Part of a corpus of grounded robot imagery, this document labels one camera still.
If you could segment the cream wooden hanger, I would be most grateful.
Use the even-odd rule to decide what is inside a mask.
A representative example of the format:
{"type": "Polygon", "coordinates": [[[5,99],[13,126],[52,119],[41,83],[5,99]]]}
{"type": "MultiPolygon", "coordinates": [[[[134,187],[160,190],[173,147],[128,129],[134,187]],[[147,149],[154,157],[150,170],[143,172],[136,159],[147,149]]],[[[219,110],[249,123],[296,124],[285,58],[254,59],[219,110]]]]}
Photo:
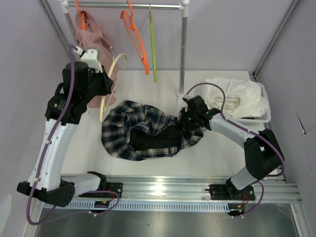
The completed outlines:
{"type": "MultiPolygon", "coordinates": [[[[120,53],[116,58],[113,58],[113,62],[112,62],[112,64],[111,64],[111,66],[110,66],[109,73],[108,73],[108,77],[109,77],[109,78],[111,78],[112,73],[113,73],[113,71],[114,71],[114,68],[115,68],[115,66],[117,65],[117,62],[118,62],[118,60],[119,60],[121,57],[122,57],[122,61],[123,61],[123,67],[122,67],[122,69],[124,68],[124,66],[125,66],[125,64],[126,64],[126,62],[127,62],[127,55],[126,55],[125,53],[120,53]]],[[[111,100],[111,98],[112,98],[112,96],[113,96],[113,93],[114,93],[114,90],[115,90],[115,88],[116,88],[116,85],[117,85],[117,84],[114,85],[114,89],[112,90],[112,92],[111,92],[111,94],[110,94],[110,97],[109,97],[109,99],[108,99],[108,101],[107,101],[106,104],[105,104],[105,102],[106,102],[106,96],[102,96],[102,97],[101,97],[100,113],[99,113],[99,120],[100,120],[100,122],[102,122],[103,113],[106,111],[106,109],[107,109],[107,107],[108,107],[108,105],[109,105],[109,102],[110,102],[110,100],[111,100]]]]}

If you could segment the pink skirt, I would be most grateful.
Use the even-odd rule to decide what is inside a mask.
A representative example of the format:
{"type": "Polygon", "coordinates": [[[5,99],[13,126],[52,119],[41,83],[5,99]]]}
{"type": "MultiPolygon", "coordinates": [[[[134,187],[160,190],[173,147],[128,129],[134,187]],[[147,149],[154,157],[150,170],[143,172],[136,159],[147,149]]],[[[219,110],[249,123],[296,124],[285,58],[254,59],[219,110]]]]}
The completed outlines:
{"type": "Polygon", "coordinates": [[[111,54],[113,44],[103,28],[86,11],[81,11],[76,15],[75,24],[75,36],[79,41],[79,47],[84,50],[96,49],[98,61],[110,79],[116,83],[119,67],[114,65],[114,58],[111,54]]]}

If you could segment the navy plaid skirt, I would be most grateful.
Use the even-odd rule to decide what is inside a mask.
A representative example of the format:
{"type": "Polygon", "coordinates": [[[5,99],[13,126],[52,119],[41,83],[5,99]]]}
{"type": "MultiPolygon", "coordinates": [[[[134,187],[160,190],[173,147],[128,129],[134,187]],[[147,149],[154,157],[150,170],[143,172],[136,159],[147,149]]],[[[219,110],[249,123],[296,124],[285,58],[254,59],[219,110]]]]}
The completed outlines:
{"type": "Polygon", "coordinates": [[[101,141],[113,157],[131,161],[173,157],[196,145],[206,131],[203,127],[184,130],[182,116],[125,100],[111,109],[102,123],[101,141]]]}

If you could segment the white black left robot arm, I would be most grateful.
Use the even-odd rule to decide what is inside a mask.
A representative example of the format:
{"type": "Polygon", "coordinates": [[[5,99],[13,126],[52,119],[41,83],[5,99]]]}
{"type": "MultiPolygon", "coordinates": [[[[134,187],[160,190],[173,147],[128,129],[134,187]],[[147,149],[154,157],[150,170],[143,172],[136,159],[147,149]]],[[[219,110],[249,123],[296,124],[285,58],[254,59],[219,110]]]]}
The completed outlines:
{"type": "Polygon", "coordinates": [[[95,96],[111,93],[113,81],[102,66],[99,70],[85,62],[67,64],[45,112],[45,133],[41,151],[28,180],[17,185],[17,192],[53,206],[65,207],[73,197],[91,192],[103,197],[107,185],[102,175],[88,172],[66,181],[61,169],[70,140],[95,96]]]}

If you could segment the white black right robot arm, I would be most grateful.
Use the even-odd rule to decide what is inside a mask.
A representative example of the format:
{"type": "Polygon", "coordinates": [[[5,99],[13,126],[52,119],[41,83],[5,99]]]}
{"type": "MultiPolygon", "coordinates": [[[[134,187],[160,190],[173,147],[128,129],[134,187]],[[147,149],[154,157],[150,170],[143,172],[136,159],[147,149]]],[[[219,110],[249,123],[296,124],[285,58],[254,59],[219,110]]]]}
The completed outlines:
{"type": "Polygon", "coordinates": [[[224,118],[219,109],[209,109],[199,95],[185,98],[184,102],[187,105],[181,110],[184,130],[206,128],[229,138],[244,150],[244,168],[226,181],[225,190],[219,197],[240,198],[252,184],[278,167],[284,167],[284,157],[271,130],[252,131],[241,123],[224,118]]]}

